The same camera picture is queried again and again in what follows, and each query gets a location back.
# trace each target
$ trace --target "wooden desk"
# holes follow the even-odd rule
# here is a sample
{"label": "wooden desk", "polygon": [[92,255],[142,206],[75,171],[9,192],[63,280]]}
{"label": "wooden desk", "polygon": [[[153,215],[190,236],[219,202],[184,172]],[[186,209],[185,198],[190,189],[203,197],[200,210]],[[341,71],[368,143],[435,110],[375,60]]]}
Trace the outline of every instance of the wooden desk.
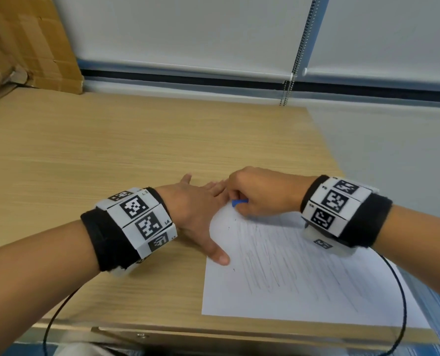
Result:
{"label": "wooden desk", "polygon": [[[127,187],[177,182],[186,172],[203,184],[246,165],[340,173],[305,109],[17,89],[0,101],[0,245],[76,219]],[[139,334],[142,342],[150,342],[142,334],[221,339],[217,346],[229,339],[386,349],[398,333],[202,316],[205,261],[176,240],[129,277],[101,274],[83,286],[54,326]],[[408,329],[405,340],[438,342],[422,329]]]}

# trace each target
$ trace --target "white paper sheet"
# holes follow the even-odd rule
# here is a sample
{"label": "white paper sheet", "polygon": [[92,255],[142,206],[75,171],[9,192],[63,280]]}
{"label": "white paper sheet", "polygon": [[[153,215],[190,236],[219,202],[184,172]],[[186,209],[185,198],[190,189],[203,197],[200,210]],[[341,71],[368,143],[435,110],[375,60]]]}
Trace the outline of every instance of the white paper sheet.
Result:
{"label": "white paper sheet", "polygon": [[[244,219],[231,204],[210,225],[230,255],[220,266],[207,260],[203,315],[401,326],[402,298],[391,270],[371,249],[348,258],[326,254],[301,237],[299,213]],[[400,277],[408,326],[430,328]]]}

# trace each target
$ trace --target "cardboard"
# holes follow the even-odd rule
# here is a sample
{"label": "cardboard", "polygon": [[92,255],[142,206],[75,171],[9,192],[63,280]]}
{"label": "cardboard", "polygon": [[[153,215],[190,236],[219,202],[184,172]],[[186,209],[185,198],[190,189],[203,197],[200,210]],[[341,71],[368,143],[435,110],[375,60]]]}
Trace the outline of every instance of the cardboard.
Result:
{"label": "cardboard", "polygon": [[28,86],[82,93],[83,76],[52,0],[0,0],[0,85],[18,66]]}

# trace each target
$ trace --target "right hand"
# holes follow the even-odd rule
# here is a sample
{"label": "right hand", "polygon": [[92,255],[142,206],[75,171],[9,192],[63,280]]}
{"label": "right hand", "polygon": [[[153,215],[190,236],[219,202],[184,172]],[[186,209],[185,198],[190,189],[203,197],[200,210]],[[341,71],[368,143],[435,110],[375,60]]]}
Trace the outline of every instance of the right hand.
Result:
{"label": "right hand", "polygon": [[249,200],[236,205],[241,215],[276,215],[299,211],[306,191],[316,178],[247,166],[230,175],[227,189],[230,199]]}

